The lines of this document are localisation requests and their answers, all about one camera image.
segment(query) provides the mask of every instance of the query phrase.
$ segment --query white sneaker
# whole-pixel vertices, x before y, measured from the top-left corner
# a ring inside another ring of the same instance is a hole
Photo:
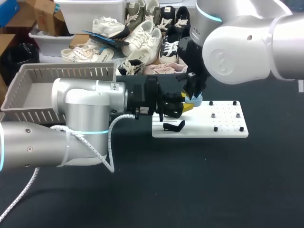
[[[92,32],[110,39],[122,39],[130,33],[128,26],[117,22],[115,19],[105,17],[93,20]]]
[[[116,75],[136,75],[150,59],[150,50],[140,49],[132,54],[116,69]]]
[[[87,63],[87,62],[107,62],[111,61],[114,55],[113,50],[107,48],[101,54],[94,49],[83,49],[75,47],[74,49],[64,49],[61,51],[61,57],[67,62]]]
[[[162,44],[162,32],[159,28],[156,28],[152,31],[151,34],[145,33],[145,35],[146,39],[143,42],[141,49],[146,48],[150,50],[151,56],[149,61],[147,62],[147,65],[149,65],[151,63],[154,63],[158,57],[158,53]]]
[[[150,20],[144,21],[124,40],[129,45],[122,46],[122,52],[125,56],[129,56],[133,51],[141,48],[145,41],[145,33],[153,31],[153,22]]]
[[[77,44],[72,49],[74,49],[75,47],[79,47],[81,49],[100,50],[103,47],[103,45],[101,43],[98,43],[97,41],[89,38],[89,40],[85,44]]]

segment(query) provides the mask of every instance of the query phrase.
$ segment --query brown cardboard box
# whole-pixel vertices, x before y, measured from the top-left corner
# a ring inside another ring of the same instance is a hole
[[[70,43],[70,48],[73,48],[77,44],[85,44],[89,40],[89,35],[76,34]]]
[[[3,52],[6,50],[6,48],[14,43],[14,40],[15,40],[15,35],[11,35],[11,34],[0,35],[0,58]],[[1,76],[1,74],[4,75],[5,72],[6,72],[5,68],[0,65],[0,105],[2,105],[5,98],[5,94],[7,92],[7,87]]]
[[[6,24],[4,34],[16,34],[21,42],[28,42],[29,32],[36,23],[34,9],[26,2],[19,2],[19,12]]]
[[[35,2],[35,16],[39,30],[57,37],[66,32],[67,26],[61,11],[54,14],[55,7],[56,4],[51,0]]]

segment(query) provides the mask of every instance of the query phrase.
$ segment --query black bag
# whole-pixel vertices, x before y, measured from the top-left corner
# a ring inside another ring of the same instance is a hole
[[[39,50],[34,44],[23,43],[6,49],[1,57],[1,63],[6,70],[2,75],[6,85],[9,85],[20,67],[25,63],[39,63]]]

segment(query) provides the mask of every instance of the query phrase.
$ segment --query cable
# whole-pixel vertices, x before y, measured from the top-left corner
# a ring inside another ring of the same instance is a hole
[[[112,123],[109,126],[109,133],[108,133],[108,151],[109,151],[109,159],[110,159],[110,164],[103,158],[103,156],[79,133],[69,129],[67,126],[52,126],[51,129],[54,130],[60,130],[60,131],[65,131],[65,132],[70,132],[71,135],[75,136],[78,138],[80,141],[82,141],[90,150],[94,152],[94,154],[101,160],[101,162],[108,168],[110,172],[114,172],[114,163],[113,163],[113,156],[112,156],[112,147],[111,147],[111,135],[112,135],[112,129],[114,125],[121,119],[135,119],[134,115],[130,114],[125,114],[117,117],[112,121]],[[19,202],[19,200],[24,196],[24,194],[29,190],[30,186],[33,184],[35,178],[37,177],[39,172],[39,168],[36,168],[33,176],[29,180],[28,184],[25,186],[23,191],[18,195],[18,197],[9,205],[9,207],[3,212],[3,214],[0,216],[0,223],[2,220],[7,216],[7,214],[13,209],[13,207]]]
[[[3,214],[0,216],[0,222],[7,216],[7,214],[10,212],[10,210],[13,209],[13,207],[19,202],[19,200],[24,196],[24,194],[29,190],[30,186],[33,184],[35,178],[37,177],[39,172],[39,168],[36,168],[32,178],[29,180],[28,184],[25,186],[25,188],[22,190],[22,192],[18,195],[18,197],[9,205],[8,208],[3,212]]]

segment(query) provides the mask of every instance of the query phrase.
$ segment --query olive green sneaker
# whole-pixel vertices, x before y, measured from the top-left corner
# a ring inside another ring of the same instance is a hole
[[[125,25],[129,27],[130,31],[133,31],[142,23],[145,6],[146,3],[144,0],[127,3],[127,19],[125,20]]]
[[[160,22],[160,4],[157,0],[149,0],[145,9],[144,9],[144,19],[150,20],[154,23],[155,26],[159,25]]]

